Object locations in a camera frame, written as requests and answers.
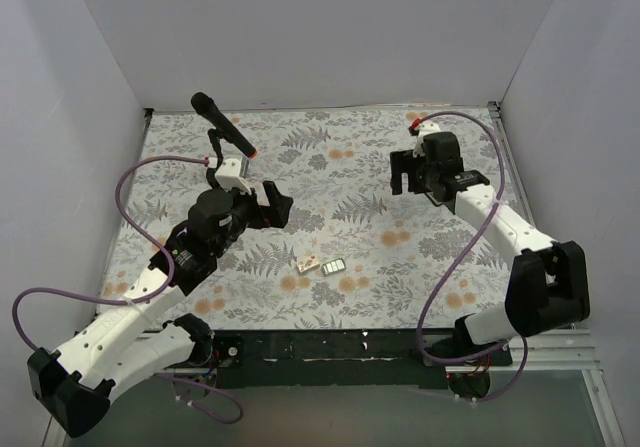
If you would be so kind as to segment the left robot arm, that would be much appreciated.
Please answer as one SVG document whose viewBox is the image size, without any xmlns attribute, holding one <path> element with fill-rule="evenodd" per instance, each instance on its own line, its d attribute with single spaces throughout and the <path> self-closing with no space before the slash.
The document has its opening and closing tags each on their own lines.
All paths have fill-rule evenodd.
<svg viewBox="0 0 640 447">
<path fill-rule="evenodd" d="M 201 193 L 127 297 L 54 350 L 39 347 L 30 355 L 34 397 L 69 437 L 89 432 L 119 396 L 156 372 L 183 362 L 200 367 L 211 359 L 212 332 L 192 314 L 150 339 L 139 337 L 215 272 L 246 230 L 287 225 L 293 199 L 272 181 L 263 187 L 265 205 L 253 189 L 216 187 Z"/>
</svg>

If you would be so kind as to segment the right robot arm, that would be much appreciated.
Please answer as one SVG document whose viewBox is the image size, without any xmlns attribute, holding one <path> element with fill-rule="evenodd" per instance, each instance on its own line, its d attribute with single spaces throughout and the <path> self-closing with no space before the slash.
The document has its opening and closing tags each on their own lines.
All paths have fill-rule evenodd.
<svg viewBox="0 0 640 447">
<path fill-rule="evenodd" d="M 487 177 L 464 166 L 451 132 L 416 128 L 411 150 L 390 155 L 391 189 L 426 195 L 475 228 L 510 269 L 503 302 L 455 321 L 450 337 L 432 346 L 416 329 L 431 362 L 475 364 L 514 337 L 532 337 L 587 319 L 591 313 L 586 256 L 574 241 L 559 242 L 502 203 Z"/>
</svg>

